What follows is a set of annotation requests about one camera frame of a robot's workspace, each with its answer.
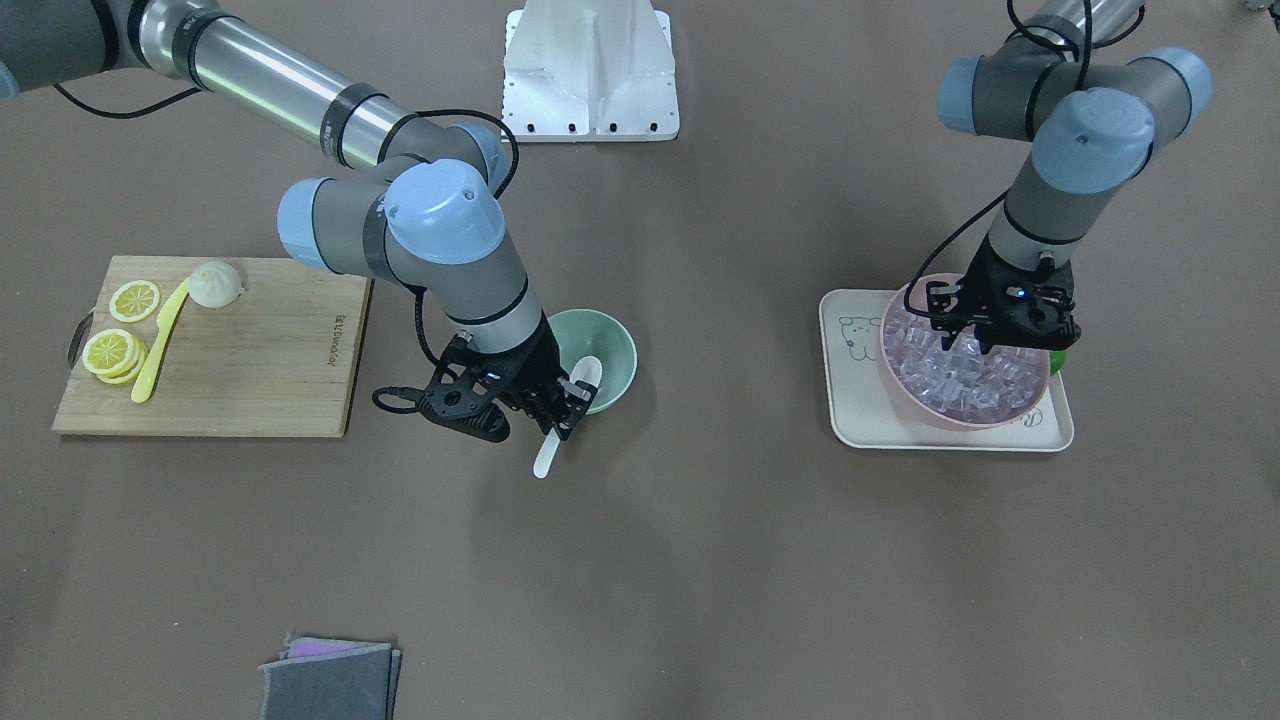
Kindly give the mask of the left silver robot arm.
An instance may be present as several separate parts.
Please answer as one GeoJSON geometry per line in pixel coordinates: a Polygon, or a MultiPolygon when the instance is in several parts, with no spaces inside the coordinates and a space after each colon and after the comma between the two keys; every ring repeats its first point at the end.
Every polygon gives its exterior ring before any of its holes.
{"type": "Polygon", "coordinates": [[[931,281],[918,316],[950,348],[972,331],[995,346],[1064,351],[1074,318],[1071,258],[1117,191],[1207,108],[1213,78],[1183,47],[1123,65],[1094,51],[1124,38],[1140,1],[1048,1],[986,56],[955,61],[940,86],[951,129],[1030,143],[995,219],[959,281],[931,281]]]}

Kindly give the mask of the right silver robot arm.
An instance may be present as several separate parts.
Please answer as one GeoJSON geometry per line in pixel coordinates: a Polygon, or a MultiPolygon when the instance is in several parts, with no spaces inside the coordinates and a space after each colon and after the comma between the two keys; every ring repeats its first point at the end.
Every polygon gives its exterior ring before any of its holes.
{"type": "Polygon", "coordinates": [[[6,100],[148,69],[238,102],[352,170],[284,192],[282,246],[307,266],[385,281],[417,301],[433,293],[454,331],[428,354],[430,380],[378,389],[380,409],[489,442],[508,438],[508,411],[558,441],[586,416],[599,380],[562,368],[509,236],[499,199],[518,149],[497,118],[467,110],[462,124],[439,127],[216,1],[5,1],[1,22],[6,100]]]}

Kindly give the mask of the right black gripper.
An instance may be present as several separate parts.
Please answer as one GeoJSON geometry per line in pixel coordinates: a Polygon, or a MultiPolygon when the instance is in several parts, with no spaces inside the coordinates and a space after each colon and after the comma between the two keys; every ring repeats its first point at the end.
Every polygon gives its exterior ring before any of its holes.
{"type": "Polygon", "coordinates": [[[481,354],[471,345],[465,345],[463,350],[463,379],[470,383],[472,395],[503,398],[512,409],[524,410],[544,436],[561,442],[572,433],[572,413],[586,413],[596,397],[595,383],[563,377],[559,345],[547,315],[541,315],[531,336],[512,350],[481,354]]]}

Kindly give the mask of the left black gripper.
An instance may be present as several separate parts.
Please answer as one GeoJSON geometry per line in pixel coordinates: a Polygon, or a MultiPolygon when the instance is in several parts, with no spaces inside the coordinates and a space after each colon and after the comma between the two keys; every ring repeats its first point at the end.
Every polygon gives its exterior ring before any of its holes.
{"type": "Polygon", "coordinates": [[[975,325],[983,356],[997,346],[1071,346],[1082,336],[1071,265],[1044,261],[1025,270],[1000,258],[987,238],[963,281],[928,282],[925,301],[943,351],[951,351],[969,325],[975,325]]]}

